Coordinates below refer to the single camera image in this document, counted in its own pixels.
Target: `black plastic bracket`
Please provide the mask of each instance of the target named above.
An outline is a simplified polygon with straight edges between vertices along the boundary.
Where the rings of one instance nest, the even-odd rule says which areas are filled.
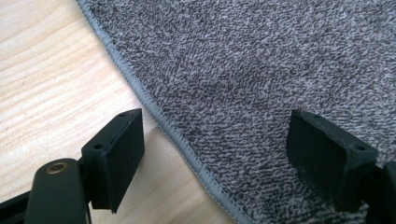
[[[309,187],[338,212],[356,212],[362,200],[377,223],[396,223],[395,162],[375,165],[378,151],[320,115],[292,110],[290,162]]]
[[[116,213],[145,152],[141,109],[118,114],[81,152],[38,169],[30,192],[0,203],[0,223],[91,223],[89,202]]]

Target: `wood grain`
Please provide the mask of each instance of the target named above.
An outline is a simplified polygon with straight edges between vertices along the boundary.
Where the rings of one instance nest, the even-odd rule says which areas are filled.
[[[142,107],[74,0],[0,1],[0,202]],[[119,212],[93,223],[230,223],[144,110],[146,154]]]

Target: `stitched hem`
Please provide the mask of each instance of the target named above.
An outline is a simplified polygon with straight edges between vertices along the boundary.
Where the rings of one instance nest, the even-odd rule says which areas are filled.
[[[97,19],[92,15],[88,4],[85,0],[77,0],[78,5],[90,24],[93,31],[104,44],[108,54],[113,63],[118,67],[124,75],[128,84],[132,87],[134,93],[144,107],[148,110],[150,115],[158,122],[168,138],[177,146],[178,151],[183,156],[184,160],[194,171],[200,182],[205,187],[209,195],[226,211],[237,223],[254,223],[254,221],[242,210],[219,185],[212,174],[205,168],[205,165],[195,155],[194,151],[189,145],[189,142],[180,134],[180,132],[171,125],[168,118],[164,115],[162,110],[157,106],[149,93],[143,87],[139,79],[134,75],[133,71],[122,59],[120,53],[111,42],[111,38],[100,26]]]

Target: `fabric texture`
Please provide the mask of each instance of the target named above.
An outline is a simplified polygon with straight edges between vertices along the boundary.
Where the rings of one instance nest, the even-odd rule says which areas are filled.
[[[362,223],[286,156],[293,108],[396,159],[396,2],[78,0],[208,192],[241,223]]]

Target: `wooden surface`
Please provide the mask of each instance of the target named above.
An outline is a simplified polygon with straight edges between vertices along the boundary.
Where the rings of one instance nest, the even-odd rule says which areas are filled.
[[[0,202],[141,107],[74,0],[0,1]],[[144,111],[146,154],[119,212],[93,223],[230,223]]]

